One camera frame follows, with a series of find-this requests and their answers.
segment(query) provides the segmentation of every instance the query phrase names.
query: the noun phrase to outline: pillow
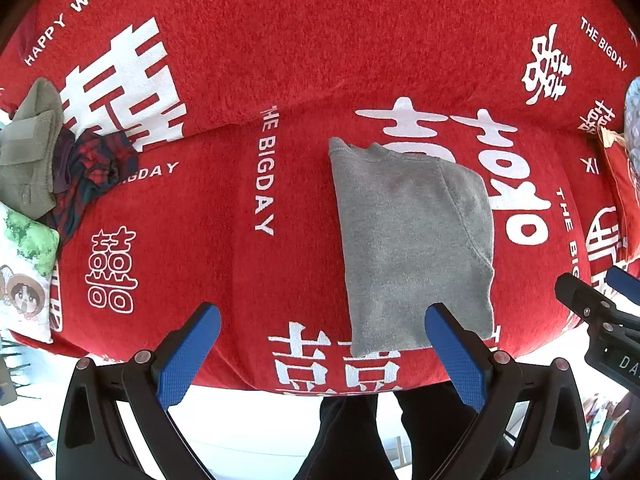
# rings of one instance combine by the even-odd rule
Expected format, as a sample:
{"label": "pillow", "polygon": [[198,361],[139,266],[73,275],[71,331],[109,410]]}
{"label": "pillow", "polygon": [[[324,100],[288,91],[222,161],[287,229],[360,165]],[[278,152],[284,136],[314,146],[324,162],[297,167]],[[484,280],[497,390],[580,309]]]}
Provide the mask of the pillow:
{"label": "pillow", "polygon": [[51,343],[49,283],[60,236],[0,203],[0,324]]}
{"label": "pillow", "polygon": [[598,143],[607,166],[607,179],[616,201],[620,219],[618,260],[631,263],[640,256],[640,185],[633,164],[624,146],[614,142],[605,147],[602,132]]}

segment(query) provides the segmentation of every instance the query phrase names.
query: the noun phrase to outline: white floor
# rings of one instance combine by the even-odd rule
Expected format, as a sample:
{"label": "white floor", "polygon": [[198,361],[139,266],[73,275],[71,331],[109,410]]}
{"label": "white floor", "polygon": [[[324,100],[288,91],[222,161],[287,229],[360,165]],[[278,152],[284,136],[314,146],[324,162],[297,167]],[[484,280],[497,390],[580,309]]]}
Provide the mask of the white floor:
{"label": "white floor", "polygon": [[10,122],[11,119],[9,118],[9,114],[4,110],[0,110],[0,123],[9,124]]}
{"label": "white floor", "polygon": [[[565,333],[556,341],[519,359],[521,362],[549,364],[565,357],[572,366],[578,389],[583,396],[601,393],[618,400],[626,390],[589,367],[583,359],[587,350],[586,327]],[[54,438],[76,360],[26,349],[20,362],[30,362],[28,373],[33,386],[21,388],[24,395],[42,400],[18,399],[0,407],[0,416],[8,427],[38,421]],[[192,386],[180,405],[170,409],[178,427],[218,480],[287,480],[293,477],[308,453],[318,432],[319,398],[291,397],[265,392],[239,392]],[[158,480],[163,476],[152,459],[142,435],[128,410],[121,412],[136,452],[146,472]],[[385,447],[395,446],[396,436],[408,446],[400,423],[401,410],[392,394],[381,394],[378,429]],[[45,480],[54,479],[51,458],[34,466]],[[399,471],[410,477],[410,467]]]}

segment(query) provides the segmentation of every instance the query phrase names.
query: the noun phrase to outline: red bedspread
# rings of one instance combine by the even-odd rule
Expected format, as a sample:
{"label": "red bedspread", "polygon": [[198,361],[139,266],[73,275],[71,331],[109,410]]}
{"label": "red bedspread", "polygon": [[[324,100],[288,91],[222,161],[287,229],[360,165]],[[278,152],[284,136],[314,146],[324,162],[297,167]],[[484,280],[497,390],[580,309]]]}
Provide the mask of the red bedspread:
{"label": "red bedspread", "polygon": [[64,249],[53,351],[127,359],[206,300],[223,330],[199,384],[308,395],[443,380],[431,350],[350,358],[331,136],[484,178],[491,347],[517,356],[571,328],[555,278],[602,286],[618,263],[586,130],[622,126],[640,64],[610,0],[42,0],[27,57],[18,43],[0,57],[4,108],[46,76],[68,126],[125,128],[143,149],[138,176]]}

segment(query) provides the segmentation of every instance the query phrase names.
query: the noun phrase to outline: person's leg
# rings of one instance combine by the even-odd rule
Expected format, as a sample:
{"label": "person's leg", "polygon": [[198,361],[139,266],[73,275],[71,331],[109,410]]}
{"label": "person's leg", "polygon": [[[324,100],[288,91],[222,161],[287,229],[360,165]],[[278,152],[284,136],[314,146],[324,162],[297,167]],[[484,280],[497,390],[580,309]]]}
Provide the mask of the person's leg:
{"label": "person's leg", "polygon": [[294,480],[397,479],[376,424],[377,395],[325,397],[320,430]]}
{"label": "person's leg", "polygon": [[[411,441],[413,478],[429,480],[465,433],[476,412],[464,404],[451,382],[397,391],[402,425]],[[487,470],[493,478],[507,462],[510,444],[503,439]]]}

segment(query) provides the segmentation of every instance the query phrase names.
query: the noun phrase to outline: cartoon pillow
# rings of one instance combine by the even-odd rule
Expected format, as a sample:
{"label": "cartoon pillow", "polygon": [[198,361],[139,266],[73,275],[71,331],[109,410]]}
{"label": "cartoon pillow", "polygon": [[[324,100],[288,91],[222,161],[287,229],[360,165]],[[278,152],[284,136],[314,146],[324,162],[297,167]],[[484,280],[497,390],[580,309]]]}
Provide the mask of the cartoon pillow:
{"label": "cartoon pillow", "polygon": [[0,203],[0,326],[51,343],[49,284],[59,240]]}

